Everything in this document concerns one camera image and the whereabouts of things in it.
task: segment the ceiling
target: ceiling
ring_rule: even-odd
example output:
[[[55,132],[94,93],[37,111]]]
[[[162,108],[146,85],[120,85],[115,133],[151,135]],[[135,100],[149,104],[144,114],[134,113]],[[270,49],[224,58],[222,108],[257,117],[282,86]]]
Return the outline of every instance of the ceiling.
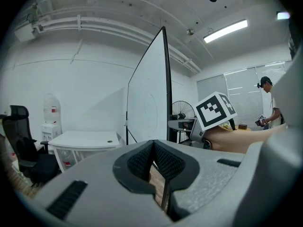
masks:
[[[32,4],[37,3],[35,10]],[[283,10],[274,0],[29,0],[20,15],[36,20],[98,17],[132,25],[153,36],[166,27],[171,46],[192,60],[199,71],[220,61],[287,43],[288,23],[276,20]],[[203,37],[242,19],[248,27],[206,44]],[[193,29],[193,35],[187,30]]]

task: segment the whiteboard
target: whiteboard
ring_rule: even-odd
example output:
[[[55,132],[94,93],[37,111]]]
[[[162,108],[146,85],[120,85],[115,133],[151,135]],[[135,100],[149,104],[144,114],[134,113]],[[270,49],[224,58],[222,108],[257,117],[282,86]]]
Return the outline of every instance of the whiteboard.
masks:
[[[136,142],[169,140],[171,77],[165,27],[158,32],[128,83],[127,130]]]

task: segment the electric fan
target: electric fan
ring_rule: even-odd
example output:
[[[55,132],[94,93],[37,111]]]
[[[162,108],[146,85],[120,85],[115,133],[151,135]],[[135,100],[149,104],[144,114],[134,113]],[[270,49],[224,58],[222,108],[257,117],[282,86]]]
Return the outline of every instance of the electric fan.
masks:
[[[177,116],[177,119],[193,118],[195,117],[195,112],[189,103],[176,101],[172,104],[172,115]]]

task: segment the black cap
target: black cap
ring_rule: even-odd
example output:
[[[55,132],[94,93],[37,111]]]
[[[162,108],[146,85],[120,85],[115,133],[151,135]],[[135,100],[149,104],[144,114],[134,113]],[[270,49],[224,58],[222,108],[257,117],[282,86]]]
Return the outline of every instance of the black cap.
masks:
[[[263,84],[266,83],[267,81],[268,81],[268,82],[271,82],[271,80],[269,79],[269,77],[262,77],[259,86],[260,86],[260,87],[263,87]]]

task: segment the black rubber pad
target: black rubber pad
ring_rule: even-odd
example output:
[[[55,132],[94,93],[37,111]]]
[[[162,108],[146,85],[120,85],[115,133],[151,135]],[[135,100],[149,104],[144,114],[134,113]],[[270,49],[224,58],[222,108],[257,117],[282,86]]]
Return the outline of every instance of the black rubber pad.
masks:
[[[83,181],[72,182],[60,196],[47,208],[47,211],[59,219],[64,219],[73,205],[83,193],[87,183]]]
[[[218,163],[228,165],[228,166],[233,166],[233,167],[239,167],[241,162],[240,161],[232,161],[228,159],[219,159],[217,160]]]

